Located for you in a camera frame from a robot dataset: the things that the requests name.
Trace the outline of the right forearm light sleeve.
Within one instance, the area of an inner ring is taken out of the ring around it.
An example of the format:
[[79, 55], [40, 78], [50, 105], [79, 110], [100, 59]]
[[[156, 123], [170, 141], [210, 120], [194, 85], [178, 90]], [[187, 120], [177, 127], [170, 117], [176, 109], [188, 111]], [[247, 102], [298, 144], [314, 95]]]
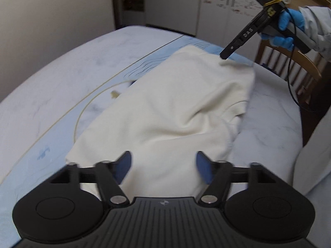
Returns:
[[329, 7], [300, 7], [305, 34], [314, 42], [313, 50], [328, 62], [331, 59], [331, 10]]

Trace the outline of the blue gloved right hand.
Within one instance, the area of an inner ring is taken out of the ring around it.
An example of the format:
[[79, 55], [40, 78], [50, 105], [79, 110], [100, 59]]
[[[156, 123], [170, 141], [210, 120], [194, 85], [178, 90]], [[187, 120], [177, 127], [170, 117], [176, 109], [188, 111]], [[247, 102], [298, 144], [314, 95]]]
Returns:
[[[288, 9], [283, 11], [279, 17], [278, 27], [284, 31], [288, 28], [289, 23], [296, 25], [301, 31], [305, 31], [305, 22], [303, 14], [300, 11]], [[270, 45], [274, 47], [281, 47], [291, 51], [294, 47], [294, 39], [292, 37], [285, 38], [284, 36], [270, 36], [267, 34], [260, 34], [262, 40], [269, 40]]]

